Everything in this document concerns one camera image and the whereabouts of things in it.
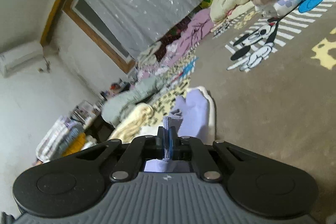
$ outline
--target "purple clothes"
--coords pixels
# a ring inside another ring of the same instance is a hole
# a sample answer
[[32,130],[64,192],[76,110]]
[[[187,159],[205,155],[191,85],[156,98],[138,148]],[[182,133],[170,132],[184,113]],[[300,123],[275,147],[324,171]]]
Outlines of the purple clothes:
[[170,48],[176,47],[175,52],[167,53],[162,59],[162,64],[169,67],[173,66],[191,47],[203,39],[213,28],[213,22],[210,18],[210,9],[199,11],[188,24],[187,30],[181,35],[181,38],[175,40]]
[[[168,117],[163,118],[166,129],[175,126],[177,135],[191,136],[206,141],[209,119],[209,102],[198,89],[187,93],[186,99],[176,97],[176,103]],[[149,160],[145,172],[189,172],[189,164],[185,161]]]

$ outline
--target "carpet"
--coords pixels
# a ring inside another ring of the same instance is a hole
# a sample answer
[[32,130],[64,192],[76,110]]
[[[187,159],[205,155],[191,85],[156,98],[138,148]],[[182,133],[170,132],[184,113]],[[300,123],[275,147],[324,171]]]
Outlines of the carpet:
[[[214,99],[216,139],[315,178],[311,214],[321,223],[336,212],[335,2],[304,14],[296,9],[279,22],[238,18],[236,28],[200,43],[190,77],[191,87],[205,86]],[[248,45],[257,33],[261,40]]]

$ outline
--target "air conditioner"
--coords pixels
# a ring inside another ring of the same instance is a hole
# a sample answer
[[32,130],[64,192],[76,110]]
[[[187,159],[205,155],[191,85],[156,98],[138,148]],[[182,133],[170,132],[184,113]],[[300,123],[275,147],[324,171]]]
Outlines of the air conditioner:
[[7,77],[16,66],[36,57],[43,57],[39,41],[32,41],[0,54],[0,71]]

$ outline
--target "metal screw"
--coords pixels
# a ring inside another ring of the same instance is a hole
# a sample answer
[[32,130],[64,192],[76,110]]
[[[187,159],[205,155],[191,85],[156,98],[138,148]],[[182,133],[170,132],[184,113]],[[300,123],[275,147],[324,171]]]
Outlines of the metal screw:
[[221,174],[216,171],[208,171],[204,173],[204,177],[208,180],[216,180],[221,177]]
[[112,178],[116,180],[123,180],[128,177],[128,173],[125,171],[117,171],[112,174]]

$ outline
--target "pink blanket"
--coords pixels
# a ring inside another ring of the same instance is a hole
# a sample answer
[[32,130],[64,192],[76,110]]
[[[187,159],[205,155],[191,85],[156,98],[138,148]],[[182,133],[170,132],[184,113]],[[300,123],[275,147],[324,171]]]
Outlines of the pink blanket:
[[166,47],[167,52],[160,63],[139,70],[138,80],[160,74],[160,72],[167,70],[168,67],[172,67],[191,47],[203,39],[213,26],[214,24],[210,18],[210,9],[199,11],[189,22],[187,30],[182,33],[181,37]]

